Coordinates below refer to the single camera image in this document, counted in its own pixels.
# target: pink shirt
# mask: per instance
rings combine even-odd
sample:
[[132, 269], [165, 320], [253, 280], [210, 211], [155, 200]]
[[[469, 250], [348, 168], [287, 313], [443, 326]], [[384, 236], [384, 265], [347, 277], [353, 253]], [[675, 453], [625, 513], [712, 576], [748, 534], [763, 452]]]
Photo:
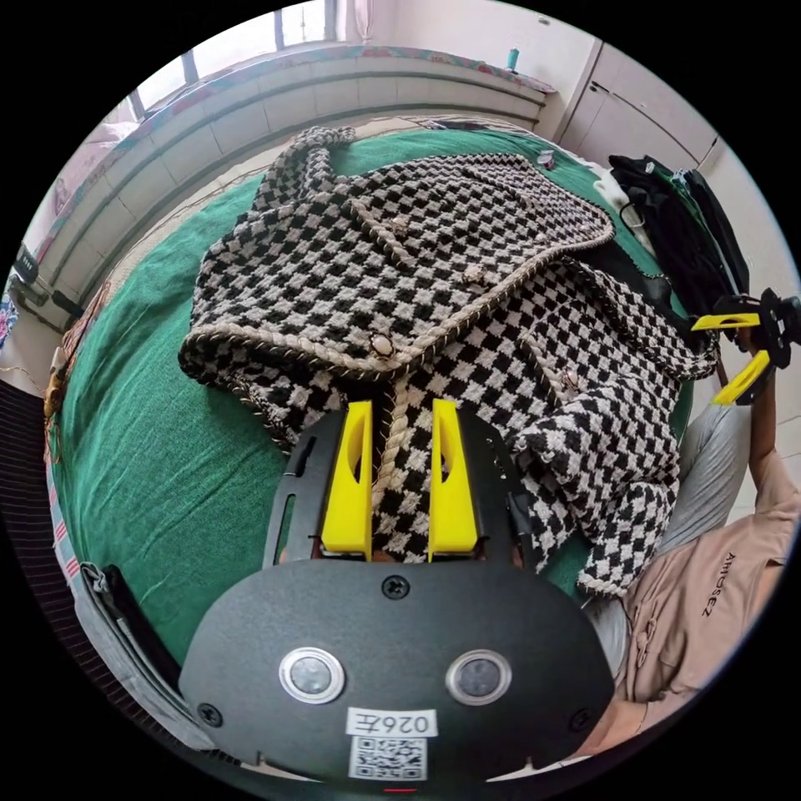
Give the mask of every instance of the pink shirt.
[[641, 730], [724, 666], [753, 620], [765, 567], [785, 562], [799, 515], [801, 494], [774, 454], [754, 514], [655, 559], [629, 590], [631, 647], [617, 697], [647, 704]]

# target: circular lens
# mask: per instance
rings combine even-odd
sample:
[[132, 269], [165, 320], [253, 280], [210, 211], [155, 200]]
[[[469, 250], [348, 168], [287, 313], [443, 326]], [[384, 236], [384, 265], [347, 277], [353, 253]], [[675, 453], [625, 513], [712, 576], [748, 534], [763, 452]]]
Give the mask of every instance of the circular lens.
[[336, 657], [319, 648], [297, 648], [279, 667], [281, 686], [304, 703], [333, 701], [345, 686], [345, 671]]
[[472, 698], [494, 693], [501, 683], [501, 669], [489, 659], [472, 659], [456, 675], [459, 689]]
[[319, 695], [331, 686], [331, 671], [322, 659], [303, 657], [290, 669], [290, 681], [302, 693]]
[[511, 667], [500, 653], [469, 651], [448, 668], [445, 684], [459, 703], [481, 706], [506, 692], [511, 684]]

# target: windowsill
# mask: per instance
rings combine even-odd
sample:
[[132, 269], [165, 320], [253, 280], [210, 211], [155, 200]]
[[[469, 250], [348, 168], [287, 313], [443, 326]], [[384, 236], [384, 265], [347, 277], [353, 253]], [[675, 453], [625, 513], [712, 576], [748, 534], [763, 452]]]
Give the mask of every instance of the windowsill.
[[340, 41], [339, 39], [323, 39], [319, 42], [309, 42], [307, 44], [292, 45], [292, 47], [283, 48], [282, 50], [278, 50], [275, 53], [262, 53], [258, 56], [253, 56], [252, 58], [248, 58], [245, 61], [239, 61], [236, 64], [232, 64], [230, 67], [226, 67], [225, 69], [220, 69], [216, 73], [211, 73], [210, 75], [204, 76], [196, 83], [188, 83], [185, 86], [182, 86], [180, 89], [176, 89], [172, 94], [168, 95], [163, 100], [159, 100], [158, 103], [155, 103], [150, 108], [148, 108], [145, 111], [144, 117], [138, 119], [137, 122], [139, 124], [146, 122], [151, 117], [154, 117], [156, 114], [164, 111], [172, 103], [175, 103], [176, 100], [180, 100], [182, 97], [185, 97], [187, 94], [190, 94], [196, 91], [197, 89], [205, 86], [207, 83], [213, 83], [214, 81], [219, 80], [220, 78], [224, 78], [226, 75], [237, 73], [240, 69], [247, 69], [249, 67], [255, 66], [256, 64], [267, 63], [273, 61], [276, 58], [283, 58], [285, 56], [297, 55], [298, 53], [310, 53], [315, 50], [334, 47], [338, 44], [348, 44], [348, 42]]

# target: cabinet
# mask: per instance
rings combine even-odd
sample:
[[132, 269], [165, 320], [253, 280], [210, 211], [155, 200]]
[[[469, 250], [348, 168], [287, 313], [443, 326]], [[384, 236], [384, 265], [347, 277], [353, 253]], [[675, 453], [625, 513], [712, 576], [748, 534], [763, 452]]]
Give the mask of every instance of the cabinet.
[[670, 169], [695, 169], [716, 137], [664, 81], [604, 44], [559, 144], [604, 167], [610, 155], [647, 154]]

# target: houndstooth jacket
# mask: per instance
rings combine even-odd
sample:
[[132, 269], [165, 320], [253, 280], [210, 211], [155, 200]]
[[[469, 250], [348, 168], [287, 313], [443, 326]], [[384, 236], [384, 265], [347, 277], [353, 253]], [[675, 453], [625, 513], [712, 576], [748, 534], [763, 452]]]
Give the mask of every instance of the houndstooth jacket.
[[184, 372], [234, 392], [290, 451], [350, 401], [374, 401], [374, 545], [426, 558], [435, 398], [513, 450], [538, 568], [592, 543], [578, 583], [620, 596], [678, 491], [669, 416], [710, 375], [640, 295], [584, 265], [614, 235], [600, 208], [519, 155], [417, 159], [333, 175], [350, 128], [312, 128], [265, 175], [200, 266]]

